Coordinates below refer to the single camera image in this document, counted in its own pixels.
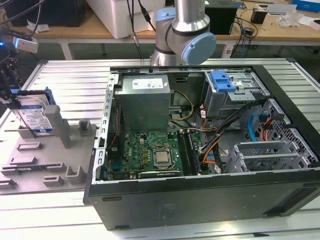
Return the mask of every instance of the black box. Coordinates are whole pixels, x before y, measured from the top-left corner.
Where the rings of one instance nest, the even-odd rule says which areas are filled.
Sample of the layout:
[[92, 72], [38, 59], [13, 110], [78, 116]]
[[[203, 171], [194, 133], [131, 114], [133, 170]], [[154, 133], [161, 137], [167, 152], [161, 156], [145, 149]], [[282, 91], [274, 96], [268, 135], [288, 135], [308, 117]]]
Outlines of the black box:
[[267, 11], [265, 10], [256, 10], [253, 9], [250, 21], [253, 24], [263, 24], [267, 15]]
[[235, 2], [230, 0], [206, 0], [205, 14], [210, 18], [210, 32], [230, 35], [237, 9]]
[[[8, 18], [11, 18], [24, 10], [39, 3], [39, 0], [14, 0], [4, 7]], [[25, 27], [27, 19], [36, 23], [39, 8], [11, 21], [14, 27]], [[86, 16], [85, 0], [46, 0], [42, 4], [39, 24], [49, 26], [79, 27]]]

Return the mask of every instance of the blue hard drive label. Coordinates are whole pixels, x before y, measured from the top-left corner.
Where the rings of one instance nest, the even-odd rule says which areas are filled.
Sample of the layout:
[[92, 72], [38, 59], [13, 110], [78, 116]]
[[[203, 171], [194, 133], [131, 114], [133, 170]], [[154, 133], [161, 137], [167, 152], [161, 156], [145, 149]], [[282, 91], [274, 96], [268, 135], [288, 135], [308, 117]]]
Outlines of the blue hard drive label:
[[41, 105], [23, 105], [20, 109], [42, 109]]
[[44, 115], [44, 107], [40, 104], [22, 105], [19, 115], [27, 126], [36, 133], [48, 133], [52, 131], [49, 119]]

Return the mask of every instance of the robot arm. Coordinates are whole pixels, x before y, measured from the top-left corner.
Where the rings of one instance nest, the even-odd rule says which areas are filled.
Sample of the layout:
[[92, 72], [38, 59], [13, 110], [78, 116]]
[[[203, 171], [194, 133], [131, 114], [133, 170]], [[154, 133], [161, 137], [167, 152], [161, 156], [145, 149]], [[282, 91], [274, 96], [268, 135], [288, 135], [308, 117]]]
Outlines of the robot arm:
[[210, 19], [204, 0], [175, 0], [175, 7], [156, 14], [153, 66], [199, 65], [216, 49], [216, 37], [209, 32]]

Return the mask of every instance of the green circuit board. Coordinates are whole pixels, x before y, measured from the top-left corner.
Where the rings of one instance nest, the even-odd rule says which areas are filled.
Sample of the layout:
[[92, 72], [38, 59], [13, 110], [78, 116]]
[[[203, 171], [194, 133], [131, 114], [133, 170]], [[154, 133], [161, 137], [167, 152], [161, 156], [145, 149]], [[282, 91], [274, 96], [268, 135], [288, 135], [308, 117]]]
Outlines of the green circuit board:
[[[192, 133], [192, 140], [196, 148], [202, 145], [201, 136], [198, 132]], [[177, 170], [183, 174], [182, 159], [176, 132], [126, 134], [122, 170], [131, 172], [161, 169], [161, 167], [159, 168], [154, 165], [154, 152], [161, 150], [169, 150], [171, 157], [171, 165], [163, 169]]]

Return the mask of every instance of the power supply label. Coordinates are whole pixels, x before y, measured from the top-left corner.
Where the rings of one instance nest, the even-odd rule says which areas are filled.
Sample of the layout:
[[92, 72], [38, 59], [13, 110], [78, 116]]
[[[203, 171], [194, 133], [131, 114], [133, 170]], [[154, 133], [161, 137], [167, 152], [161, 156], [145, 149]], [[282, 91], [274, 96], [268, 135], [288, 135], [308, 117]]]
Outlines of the power supply label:
[[49, 119], [44, 116], [44, 108], [41, 105], [22, 105], [19, 109], [20, 116], [28, 127], [37, 133], [52, 131]]
[[150, 78], [150, 79], [134, 79], [132, 81], [132, 89], [163, 89], [164, 84], [162, 78]]

